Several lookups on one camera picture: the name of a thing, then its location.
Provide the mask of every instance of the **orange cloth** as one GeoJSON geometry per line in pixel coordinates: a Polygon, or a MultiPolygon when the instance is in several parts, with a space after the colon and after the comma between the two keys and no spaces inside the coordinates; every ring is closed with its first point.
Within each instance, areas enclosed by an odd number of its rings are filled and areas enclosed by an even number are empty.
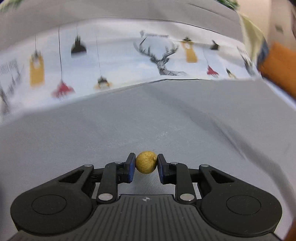
{"type": "Polygon", "coordinates": [[[288,232],[285,241],[295,241],[296,240],[296,220],[293,221],[290,231],[288,232]]]}
{"type": "Polygon", "coordinates": [[[296,98],[296,52],[274,43],[259,66],[261,74],[296,98]]]}

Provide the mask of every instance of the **yellow ball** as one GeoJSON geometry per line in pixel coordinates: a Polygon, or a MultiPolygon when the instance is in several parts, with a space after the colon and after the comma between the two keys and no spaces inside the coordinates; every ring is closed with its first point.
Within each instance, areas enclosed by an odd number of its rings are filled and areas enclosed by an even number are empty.
{"type": "Polygon", "coordinates": [[[157,166],[157,155],[153,151],[143,151],[136,158],[136,169],[143,173],[149,174],[157,166]]]}

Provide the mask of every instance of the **deer head print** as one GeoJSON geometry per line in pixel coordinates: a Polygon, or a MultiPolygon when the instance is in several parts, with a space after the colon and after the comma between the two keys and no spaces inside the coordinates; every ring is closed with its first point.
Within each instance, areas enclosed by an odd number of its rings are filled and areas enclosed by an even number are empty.
{"type": "Polygon", "coordinates": [[[136,43],[134,43],[133,45],[140,54],[150,57],[150,61],[156,64],[160,75],[173,75],[173,76],[186,75],[185,72],[171,71],[166,69],[165,67],[165,64],[169,61],[168,57],[176,53],[176,51],[178,50],[178,46],[172,43],[171,49],[169,49],[168,47],[165,47],[165,53],[163,54],[162,59],[157,59],[156,56],[150,52],[150,46],[148,47],[147,51],[146,49],[143,49],[142,44],[144,43],[145,40],[146,38],[144,38],[144,40],[139,44],[139,47],[136,45],[136,43]]]}

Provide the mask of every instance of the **black lamp print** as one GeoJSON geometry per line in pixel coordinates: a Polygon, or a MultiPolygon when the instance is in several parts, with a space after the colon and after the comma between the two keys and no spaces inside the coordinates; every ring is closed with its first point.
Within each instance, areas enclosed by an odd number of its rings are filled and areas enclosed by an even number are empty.
{"type": "Polygon", "coordinates": [[[72,48],[71,48],[71,57],[77,56],[78,54],[86,54],[86,48],[81,43],[81,38],[80,36],[78,36],[77,25],[76,25],[76,38],[75,38],[75,43],[72,45],[72,48]]]}
{"type": "Polygon", "coordinates": [[[219,45],[214,41],[214,40],[212,40],[212,42],[213,42],[213,45],[211,46],[211,50],[219,50],[219,45]]]}

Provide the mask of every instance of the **green plant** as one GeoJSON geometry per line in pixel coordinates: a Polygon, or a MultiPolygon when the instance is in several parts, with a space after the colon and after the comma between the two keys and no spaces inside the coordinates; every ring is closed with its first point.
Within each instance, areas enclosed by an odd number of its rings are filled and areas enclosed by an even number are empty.
{"type": "Polygon", "coordinates": [[[237,0],[217,0],[217,1],[233,10],[237,10],[239,7],[237,0]]]}
{"type": "Polygon", "coordinates": [[[0,4],[0,12],[6,12],[8,9],[17,8],[23,0],[6,0],[0,4]]]}

